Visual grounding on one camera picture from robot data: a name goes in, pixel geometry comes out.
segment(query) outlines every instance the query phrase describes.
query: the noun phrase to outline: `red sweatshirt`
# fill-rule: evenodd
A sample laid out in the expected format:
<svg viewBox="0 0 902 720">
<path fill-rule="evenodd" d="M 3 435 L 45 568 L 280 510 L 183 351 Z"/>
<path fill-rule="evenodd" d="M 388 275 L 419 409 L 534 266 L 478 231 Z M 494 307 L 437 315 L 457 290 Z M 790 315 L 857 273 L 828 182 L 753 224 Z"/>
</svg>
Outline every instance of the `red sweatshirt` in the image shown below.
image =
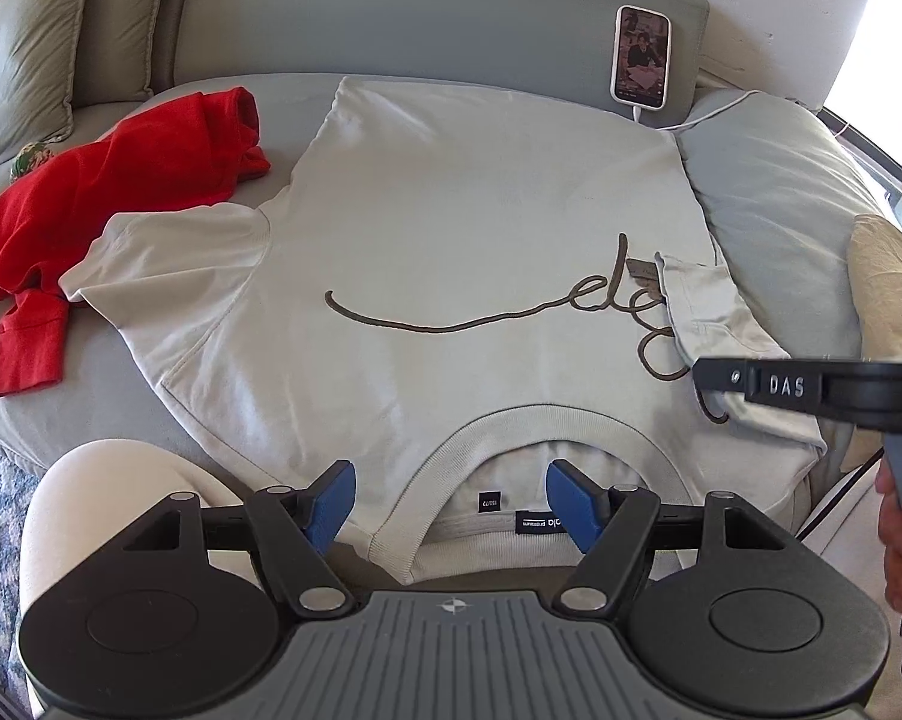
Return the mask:
<svg viewBox="0 0 902 720">
<path fill-rule="evenodd" d="M 58 154 L 0 196 L 0 397 L 61 381 L 68 303 L 58 279 L 112 215 L 228 199 L 270 170 L 243 88 L 171 100 L 106 138 Z"/>
</svg>

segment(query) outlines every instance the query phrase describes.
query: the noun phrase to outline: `gray pillow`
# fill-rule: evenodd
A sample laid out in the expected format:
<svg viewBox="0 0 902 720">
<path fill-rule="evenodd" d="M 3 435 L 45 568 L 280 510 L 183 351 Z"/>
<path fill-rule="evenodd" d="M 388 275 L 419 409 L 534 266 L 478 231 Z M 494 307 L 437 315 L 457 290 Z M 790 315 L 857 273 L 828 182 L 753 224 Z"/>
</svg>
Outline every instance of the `gray pillow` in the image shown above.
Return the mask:
<svg viewBox="0 0 902 720">
<path fill-rule="evenodd" d="M 77 44 L 74 106 L 147 100 L 161 0 L 87 0 Z"/>
<path fill-rule="evenodd" d="M 70 135 L 84 0 L 0 0 L 0 163 Z"/>
<path fill-rule="evenodd" d="M 704 95 L 695 119 L 741 92 Z M 678 134 L 708 226 L 754 317 L 793 356 L 860 357 L 847 276 L 859 214 L 881 214 L 857 167 L 809 111 L 752 95 Z"/>
</svg>

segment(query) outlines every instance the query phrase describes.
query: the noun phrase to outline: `size tag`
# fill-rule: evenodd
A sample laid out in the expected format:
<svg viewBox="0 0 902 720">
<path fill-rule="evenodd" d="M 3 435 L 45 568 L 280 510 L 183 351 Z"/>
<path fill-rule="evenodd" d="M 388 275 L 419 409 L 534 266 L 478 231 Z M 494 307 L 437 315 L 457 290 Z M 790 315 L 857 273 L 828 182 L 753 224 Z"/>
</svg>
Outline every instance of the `size tag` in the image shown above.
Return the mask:
<svg viewBox="0 0 902 720">
<path fill-rule="evenodd" d="M 554 512 L 515 512 L 514 533 L 544 536 L 545 533 L 567 533 Z"/>
<path fill-rule="evenodd" d="M 478 495 L 478 512 L 500 512 L 501 493 L 480 493 Z"/>
<path fill-rule="evenodd" d="M 645 260 L 627 260 L 627 272 L 637 282 L 638 286 L 648 290 L 649 298 L 652 300 L 663 298 L 664 295 L 661 293 L 661 281 L 657 274 L 656 264 Z"/>
</svg>

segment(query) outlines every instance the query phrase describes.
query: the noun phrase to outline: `sofa backrest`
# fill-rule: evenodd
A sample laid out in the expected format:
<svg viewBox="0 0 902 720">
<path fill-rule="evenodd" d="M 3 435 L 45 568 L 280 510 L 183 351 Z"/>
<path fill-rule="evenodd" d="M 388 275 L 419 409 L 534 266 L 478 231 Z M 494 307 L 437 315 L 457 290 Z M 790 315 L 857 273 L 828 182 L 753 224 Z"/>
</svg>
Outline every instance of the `sofa backrest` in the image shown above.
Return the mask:
<svg viewBox="0 0 902 720">
<path fill-rule="evenodd" d="M 164 0 L 153 82 L 159 91 L 253 73 L 428 77 L 628 114 L 609 90 L 624 4 L 672 20 L 668 104 L 648 119 L 684 121 L 707 0 Z"/>
</svg>

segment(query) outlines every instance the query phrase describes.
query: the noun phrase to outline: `smartphone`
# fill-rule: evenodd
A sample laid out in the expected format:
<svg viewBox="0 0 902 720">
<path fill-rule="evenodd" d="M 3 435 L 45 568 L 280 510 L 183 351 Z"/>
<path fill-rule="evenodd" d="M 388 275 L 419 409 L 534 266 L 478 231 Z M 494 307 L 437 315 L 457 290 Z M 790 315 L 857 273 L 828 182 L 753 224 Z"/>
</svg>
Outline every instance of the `smartphone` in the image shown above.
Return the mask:
<svg viewBox="0 0 902 720">
<path fill-rule="evenodd" d="M 623 5 L 618 10 L 611 97 L 648 111 L 668 101 L 670 19 L 655 10 Z"/>
</svg>

